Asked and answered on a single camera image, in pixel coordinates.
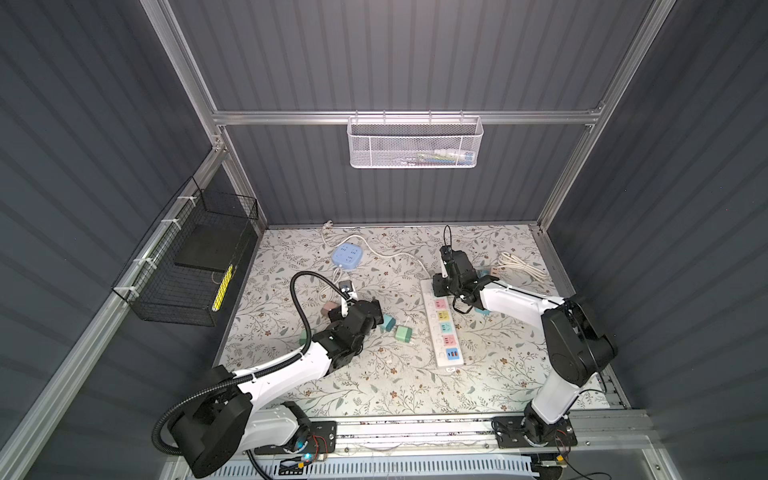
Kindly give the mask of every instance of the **yellow label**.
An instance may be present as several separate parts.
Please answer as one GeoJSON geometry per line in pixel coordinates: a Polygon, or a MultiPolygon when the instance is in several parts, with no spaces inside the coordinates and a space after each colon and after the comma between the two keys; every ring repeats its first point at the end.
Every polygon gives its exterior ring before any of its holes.
{"type": "Polygon", "coordinates": [[[227,269],[227,272],[224,274],[224,278],[221,279],[221,285],[219,285],[219,293],[216,294],[216,299],[214,300],[214,306],[211,308],[214,312],[218,312],[219,308],[221,308],[221,303],[224,301],[224,294],[227,292],[227,287],[230,284],[230,280],[232,280],[232,266],[227,269]]]}

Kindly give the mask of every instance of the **power adapter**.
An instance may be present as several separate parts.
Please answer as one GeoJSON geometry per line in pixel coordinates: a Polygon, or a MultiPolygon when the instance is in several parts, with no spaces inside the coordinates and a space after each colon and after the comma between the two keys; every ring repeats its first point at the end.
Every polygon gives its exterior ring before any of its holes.
{"type": "Polygon", "coordinates": [[[362,248],[354,243],[342,243],[331,256],[334,265],[344,270],[354,270],[362,260],[362,248]]]}

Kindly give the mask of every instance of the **power strip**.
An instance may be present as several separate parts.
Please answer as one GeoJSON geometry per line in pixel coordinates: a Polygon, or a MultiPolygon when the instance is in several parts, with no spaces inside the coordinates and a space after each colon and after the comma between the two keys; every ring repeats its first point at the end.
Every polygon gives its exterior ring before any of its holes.
{"type": "Polygon", "coordinates": [[[435,297],[432,290],[432,280],[422,280],[421,287],[437,366],[445,367],[447,371],[453,372],[457,366],[464,365],[464,356],[462,355],[462,348],[458,344],[448,297],[435,297]]]}

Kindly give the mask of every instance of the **floral pattern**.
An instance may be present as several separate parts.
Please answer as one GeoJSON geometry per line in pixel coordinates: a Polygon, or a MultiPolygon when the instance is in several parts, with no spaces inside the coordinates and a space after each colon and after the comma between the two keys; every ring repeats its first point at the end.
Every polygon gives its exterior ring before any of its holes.
{"type": "MultiPolygon", "coordinates": [[[[508,251],[546,270],[531,231],[526,226],[453,227],[453,245],[464,250],[475,268],[494,264],[508,251]]],[[[416,255],[430,272],[439,271],[442,227],[390,227],[326,232],[335,245],[346,235],[363,235],[381,254],[405,250],[416,255]]],[[[362,245],[357,239],[352,243],[362,245]]],[[[342,415],[404,415],[429,413],[521,411],[543,384],[550,370],[543,333],[500,313],[453,313],[466,365],[453,373],[437,367],[426,327],[419,281],[428,278],[418,262],[407,256],[385,259],[363,245],[363,258],[344,273],[360,298],[376,298],[398,325],[410,326],[410,343],[395,339],[394,330],[377,328],[365,349],[348,366],[323,379],[289,391],[275,404],[293,400],[310,417],[342,415]]],[[[252,366],[299,347],[301,321],[290,299],[288,284],[299,270],[331,277],[333,248],[319,230],[268,230],[256,259],[225,346],[222,362],[229,369],[252,366]]],[[[501,270],[508,283],[556,295],[554,284],[529,275],[501,270]]],[[[329,320],[320,307],[333,300],[330,289],[313,277],[296,283],[302,308],[313,329],[329,320]]],[[[576,409],[604,409],[605,397],[586,392],[576,409]]]]}

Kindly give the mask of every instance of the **gray wall panel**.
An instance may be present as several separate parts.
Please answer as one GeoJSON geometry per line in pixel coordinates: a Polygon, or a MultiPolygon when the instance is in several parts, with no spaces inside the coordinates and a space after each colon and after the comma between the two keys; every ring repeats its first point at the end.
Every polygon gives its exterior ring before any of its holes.
{"type": "Polygon", "coordinates": [[[768,5],[679,1],[554,219],[614,368],[685,478],[768,440],[768,5]]]}
{"type": "MultiPolygon", "coordinates": [[[[210,143],[138,2],[2,2],[0,69],[5,443],[210,143]]],[[[102,478],[156,476],[146,405],[188,391],[221,331],[146,325],[126,320],[28,478],[119,457],[102,478]]]]}
{"type": "Polygon", "coordinates": [[[171,4],[220,110],[571,110],[650,1],[171,4]]]}
{"type": "Polygon", "coordinates": [[[367,170],[344,127],[227,129],[272,225],[534,220],[584,131],[490,125],[475,168],[367,170]]]}

